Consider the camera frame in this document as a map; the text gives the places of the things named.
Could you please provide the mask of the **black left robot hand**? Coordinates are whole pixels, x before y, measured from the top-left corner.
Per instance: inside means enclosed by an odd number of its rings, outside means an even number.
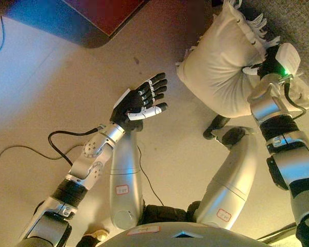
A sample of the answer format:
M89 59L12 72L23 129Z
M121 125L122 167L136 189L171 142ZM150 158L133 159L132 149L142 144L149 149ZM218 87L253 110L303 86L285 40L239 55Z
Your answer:
M113 107L110 121L126 132L140 132L143 120L167 110L167 103L158 103L167 90L165 73L146 80L134 90L126 90Z

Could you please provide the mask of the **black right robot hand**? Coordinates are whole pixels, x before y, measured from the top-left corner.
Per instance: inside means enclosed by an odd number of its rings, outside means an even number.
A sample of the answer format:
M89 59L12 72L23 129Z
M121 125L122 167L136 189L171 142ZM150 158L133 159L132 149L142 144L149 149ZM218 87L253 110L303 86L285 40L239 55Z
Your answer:
M260 78L268 74L278 74L281 77L297 74L301 58L291 43L272 46L266 50L265 60L262 63L244 67L244 74L258 75Z

